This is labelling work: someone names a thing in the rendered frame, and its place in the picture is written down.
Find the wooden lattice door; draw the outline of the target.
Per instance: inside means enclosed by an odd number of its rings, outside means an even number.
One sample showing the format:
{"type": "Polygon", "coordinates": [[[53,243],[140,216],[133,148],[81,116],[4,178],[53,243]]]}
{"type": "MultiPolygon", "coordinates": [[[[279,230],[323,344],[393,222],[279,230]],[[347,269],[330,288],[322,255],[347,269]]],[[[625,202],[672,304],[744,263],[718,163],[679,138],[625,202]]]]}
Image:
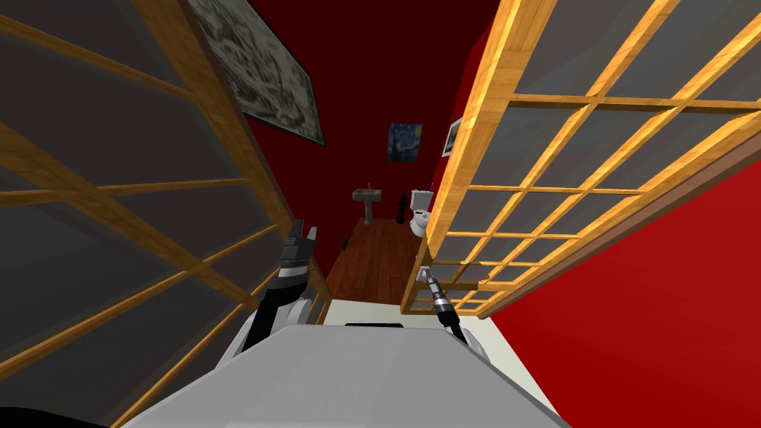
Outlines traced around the wooden lattice door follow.
{"type": "Polygon", "coordinates": [[[761,0],[501,0],[401,303],[485,318],[761,154],[761,0]]]}
{"type": "Polygon", "coordinates": [[[0,0],[0,428],[210,372],[291,214],[187,0],[0,0]]]}

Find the small white framed picture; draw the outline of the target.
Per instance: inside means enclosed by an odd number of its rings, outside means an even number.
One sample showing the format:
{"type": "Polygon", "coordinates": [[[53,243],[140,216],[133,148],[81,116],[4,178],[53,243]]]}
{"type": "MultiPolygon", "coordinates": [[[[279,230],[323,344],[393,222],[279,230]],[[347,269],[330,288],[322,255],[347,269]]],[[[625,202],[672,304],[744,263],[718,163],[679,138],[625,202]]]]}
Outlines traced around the small white framed picture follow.
{"type": "Polygon", "coordinates": [[[462,122],[462,118],[459,118],[450,124],[450,127],[447,132],[447,136],[444,142],[442,155],[441,155],[443,158],[450,156],[453,150],[454,143],[456,141],[456,136],[459,130],[459,124],[461,124],[461,122],[462,122]]]}

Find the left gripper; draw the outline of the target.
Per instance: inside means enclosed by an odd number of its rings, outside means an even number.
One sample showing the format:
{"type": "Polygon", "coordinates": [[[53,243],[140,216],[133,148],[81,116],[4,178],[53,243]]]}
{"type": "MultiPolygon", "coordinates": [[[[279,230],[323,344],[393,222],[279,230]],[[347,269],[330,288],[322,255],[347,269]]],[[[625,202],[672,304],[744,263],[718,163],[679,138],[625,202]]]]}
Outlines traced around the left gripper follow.
{"type": "Polygon", "coordinates": [[[306,238],[302,237],[303,219],[295,219],[290,236],[283,242],[280,256],[281,268],[303,268],[308,266],[311,258],[311,246],[316,244],[317,227],[311,227],[306,238]]]}

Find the large grey wall picture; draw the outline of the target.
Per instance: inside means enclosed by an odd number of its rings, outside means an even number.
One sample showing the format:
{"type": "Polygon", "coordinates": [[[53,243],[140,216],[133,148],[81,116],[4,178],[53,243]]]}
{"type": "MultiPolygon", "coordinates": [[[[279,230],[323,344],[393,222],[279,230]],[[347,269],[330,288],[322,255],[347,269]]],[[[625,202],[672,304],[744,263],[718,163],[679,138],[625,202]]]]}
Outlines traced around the large grey wall picture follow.
{"type": "Polygon", "coordinates": [[[249,0],[187,0],[242,112],[324,145],[308,72],[249,0]]]}

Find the white toilet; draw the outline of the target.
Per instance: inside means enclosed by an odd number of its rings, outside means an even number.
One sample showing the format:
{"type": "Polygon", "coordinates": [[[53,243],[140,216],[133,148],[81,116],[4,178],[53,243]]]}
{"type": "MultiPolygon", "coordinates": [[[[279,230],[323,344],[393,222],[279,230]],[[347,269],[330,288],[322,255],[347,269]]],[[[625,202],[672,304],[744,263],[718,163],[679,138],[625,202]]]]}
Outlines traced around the white toilet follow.
{"type": "Polygon", "coordinates": [[[411,193],[409,208],[412,211],[412,219],[409,222],[411,231],[418,237],[424,237],[427,224],[430,219],[430,205],[434,192],[426,190],[413,190],[411,193]]]}

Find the grey pedestal sink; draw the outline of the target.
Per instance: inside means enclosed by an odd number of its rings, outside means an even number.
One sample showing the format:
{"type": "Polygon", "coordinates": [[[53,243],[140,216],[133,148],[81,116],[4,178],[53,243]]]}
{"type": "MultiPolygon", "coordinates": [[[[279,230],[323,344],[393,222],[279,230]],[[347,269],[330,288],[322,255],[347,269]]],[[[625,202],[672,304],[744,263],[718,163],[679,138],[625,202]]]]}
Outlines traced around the grey pedestal sink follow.
{"type": "Polygon", "coordinates": [[[352,200],[361,202],[364,207],[364,224],[372,225],[374,223],[372,205],[381,200],[382,191],[380,189],[373,189],[370,183],[366,188],[356,189],[352,193],[352,200]]]}

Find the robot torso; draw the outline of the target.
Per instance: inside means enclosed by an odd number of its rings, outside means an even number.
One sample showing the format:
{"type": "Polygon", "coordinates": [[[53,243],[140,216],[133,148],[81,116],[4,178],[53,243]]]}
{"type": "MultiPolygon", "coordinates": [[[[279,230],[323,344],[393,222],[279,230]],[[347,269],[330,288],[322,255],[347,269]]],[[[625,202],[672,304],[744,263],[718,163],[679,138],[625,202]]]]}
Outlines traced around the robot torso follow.
{"type": "Polygon", "coordinates": [[[571,428],[442,329],[291,325],[123,428],[571,428]]]}

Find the blue night sky painting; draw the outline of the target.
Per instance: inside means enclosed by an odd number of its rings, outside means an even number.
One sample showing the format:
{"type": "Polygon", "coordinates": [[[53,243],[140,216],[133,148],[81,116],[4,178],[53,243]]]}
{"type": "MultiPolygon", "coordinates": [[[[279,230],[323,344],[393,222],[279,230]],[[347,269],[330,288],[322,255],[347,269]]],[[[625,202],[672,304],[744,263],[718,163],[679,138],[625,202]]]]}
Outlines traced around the blue night sky painting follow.
{"type": "Polygon", "coordinates": [[[387,160],[392,163],[416,162],[422,128],[422,123],[390,123],[387,160]]]}

